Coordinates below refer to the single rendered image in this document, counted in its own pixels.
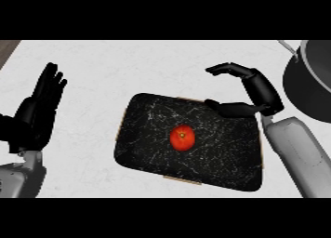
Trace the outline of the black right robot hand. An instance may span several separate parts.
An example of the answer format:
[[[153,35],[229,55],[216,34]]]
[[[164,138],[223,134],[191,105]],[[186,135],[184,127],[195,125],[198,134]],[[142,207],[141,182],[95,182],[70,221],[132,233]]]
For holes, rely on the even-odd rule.
[[[215,76],[228,73],[243,79],[244,89],[253,101],[253,105],[244,102],[220,103],[213,99],[204,101],[216,113],[226,118],[254,117],[259,112],[263,116],[272,116],[284,110],[282,99],[277,88],[266,76],[256,68],[226,62],[206,69]]]

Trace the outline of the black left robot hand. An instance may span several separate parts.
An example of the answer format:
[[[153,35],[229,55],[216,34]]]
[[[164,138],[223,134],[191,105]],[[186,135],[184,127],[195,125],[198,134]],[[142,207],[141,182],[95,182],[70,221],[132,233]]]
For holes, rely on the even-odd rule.
[[[55,116],[68,80],[49,63],[39,77],[30,97],[14,116],[0,113],[0,141],[9,144],[9,153],[42,151],[49,145]]]

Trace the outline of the dark grey pot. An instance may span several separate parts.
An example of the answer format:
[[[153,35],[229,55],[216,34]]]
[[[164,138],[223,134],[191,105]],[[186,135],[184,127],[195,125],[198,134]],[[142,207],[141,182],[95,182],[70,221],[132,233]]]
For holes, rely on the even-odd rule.
[[[280,43],[293,54],[282,73],[285,95],[311,118],[331,124],[331,40],[302,40],[299,48]]]

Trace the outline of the black marbled tray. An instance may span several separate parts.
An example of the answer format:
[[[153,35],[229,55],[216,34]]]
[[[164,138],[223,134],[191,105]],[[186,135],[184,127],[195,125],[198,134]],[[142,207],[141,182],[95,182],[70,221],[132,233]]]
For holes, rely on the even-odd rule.
[[[238,191],[263,185],[257,119],[225,118],[195,100],[133,96],[114,158],[127,168]]]

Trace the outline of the red tomato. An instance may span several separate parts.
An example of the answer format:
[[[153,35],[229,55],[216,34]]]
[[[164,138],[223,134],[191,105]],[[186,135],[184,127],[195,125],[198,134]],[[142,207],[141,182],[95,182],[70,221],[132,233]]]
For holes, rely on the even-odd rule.
[[[188,151],[195,145],[195,132],[191,126],[179,125],[170,132],[170,144],[176,151]]]

